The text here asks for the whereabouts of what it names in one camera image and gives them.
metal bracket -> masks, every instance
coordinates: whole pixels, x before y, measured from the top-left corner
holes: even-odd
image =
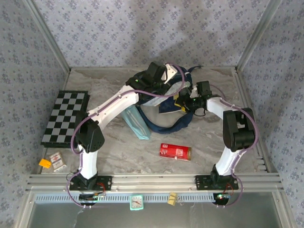
[[[197,175],[195,176],[196,190],[222,190],[227,188],[230,184],[233,190],[238,190],[238,182],[235,178],[229,178],[225,181],[215,182],[211,175]]]
[[[106,191],[111,190],[112,186],[112,176],[97,176],[96,184],[94,184],[89,190],[92,191],[103,191],[104,188]],[[88,187],[81,181],[80,178],[74,177],[70,184],[70,191],[85,191],[88,190]]]

light blue cloth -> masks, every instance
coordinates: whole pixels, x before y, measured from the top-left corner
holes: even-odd
[[[151,132],[134,105],[121,112],[121,116],[139,139],[150,139]]]

floral wallpaper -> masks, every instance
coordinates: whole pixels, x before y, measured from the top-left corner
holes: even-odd
[[[244,77],[270,159],[304,228],[304,2],[283,0]]]
[[[66,72],[22,0],[0,1],[0,227],[17,216]]]
[[[269,0],[35,0],[71,67],[235,66]]]

table surface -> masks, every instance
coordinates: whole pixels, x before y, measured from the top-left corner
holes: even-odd
[[[89,91],[88,110],[91,110],[117,93],[128,78],[142,70],[145,68],[72,69],[66,90]],[[208,80],[225,93],[229,102],[242,106],[230,70],[202,68],[195,69],[191,75],[194,83]],[[214,94],[220,94],[215,88],[211,89]],[[210,173],[224,149],[222,121],[209,112],[205,117],[194,116],[189,126],[178,132],[167,135],[152,133],[150,140],[139,140],[120,116],[106,126],[103,134],[105,143],[97,157],[99,173]],[[192,160],[160,157],[161,143],[192,147]],[[61,173],[76,171],[79,158],[70,149],[48,148],[46,158],[56,152],[61,152],[67,164]],[[236,172],[257,172],[256,157],[253,151],[245,154]],[[43,168],[42,173],[53,173],[53,170]]]

small yellow block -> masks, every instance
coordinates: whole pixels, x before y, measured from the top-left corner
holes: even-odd
[[[41,159],[39,165],[48,169],[49,167],[51,167],[51,162],[45,159]]]
[[[176,201],[177,201],[177,193],[170,192],[170,195],[168,198],[168,204],[175,206]]]

